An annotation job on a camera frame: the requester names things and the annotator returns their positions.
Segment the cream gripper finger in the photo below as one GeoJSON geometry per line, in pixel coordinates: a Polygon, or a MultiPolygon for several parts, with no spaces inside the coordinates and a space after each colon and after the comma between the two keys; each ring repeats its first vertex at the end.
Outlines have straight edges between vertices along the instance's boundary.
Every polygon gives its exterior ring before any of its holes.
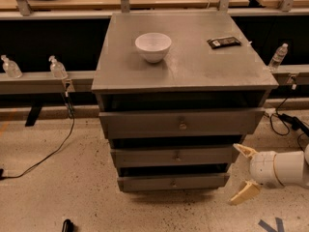
{"type": "Polygon", "coordinates": [[[250,159],[250,160],[253,158],[254,155],[257,154],[257,151],[255,149],[244,146],[242,144],[235,143],[233,147],[237,151],[239,151],[243,156],[245,156],[247,159],[250,159]]]}
{"type": "Polygon", "coordinates": [[[260,193],[260,187],[253,181],[244,181],[240,190],[230,199],[231,205],[239,205],[260,193]]]}

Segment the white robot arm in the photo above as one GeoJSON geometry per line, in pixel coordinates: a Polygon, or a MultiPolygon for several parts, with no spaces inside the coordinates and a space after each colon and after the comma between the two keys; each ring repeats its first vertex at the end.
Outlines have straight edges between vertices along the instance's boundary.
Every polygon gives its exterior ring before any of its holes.
{"type": "Polygon", "coordinates": [[[231,205],[241,204],[258,195],[261,188],[281,189],[285,186],[309,188],[309,149],[277,153],[257,152],[255,149],[234,144],[234,148],[249,159],[251,179],[230,199],[231,205]]]}

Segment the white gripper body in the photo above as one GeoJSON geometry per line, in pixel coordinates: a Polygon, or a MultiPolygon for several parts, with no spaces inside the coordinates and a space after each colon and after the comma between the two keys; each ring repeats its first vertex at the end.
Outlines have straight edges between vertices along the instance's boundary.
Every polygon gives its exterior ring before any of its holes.
{"type": "Polygon", "coordinates": [[[250,161],[250,175],[259,185],[275,189],[278,187],[278,179],[274,171],[274,151],[260,152],[255,154],[250,161]]]}

